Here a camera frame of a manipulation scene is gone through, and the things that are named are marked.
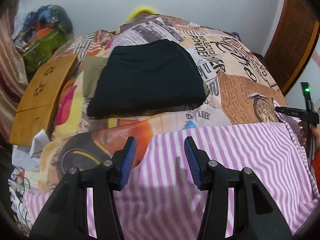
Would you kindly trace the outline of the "right hand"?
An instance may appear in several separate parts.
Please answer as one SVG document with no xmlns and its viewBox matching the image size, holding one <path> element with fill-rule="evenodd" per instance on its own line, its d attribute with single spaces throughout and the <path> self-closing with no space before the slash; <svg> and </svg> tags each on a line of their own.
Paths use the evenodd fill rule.
<svg viewBox="0 0 320 240">
<path fill-rule="evenodd" d="M 301 139 L 300 139 L 300 144 L 302 146 L 304 146 L 306 144 L 307 141 L 307 137 L 306 137 L 306 129 L 303 127 L 307 124 L 307 122 L 305 121 L 301 121 L 298 123 L 299 126 L 301 127 L 300 133 L 301 133 Z M 315 138 L 315 154 L 317 152 L 319 152 L 319 145 L 320 145 L 320 131 L 319 131 L 319 127 L 318 126 L 314 126 L 313 124 L 310 124 L 310 129 L 313 133 L 313 136 Z"/>
</svg>

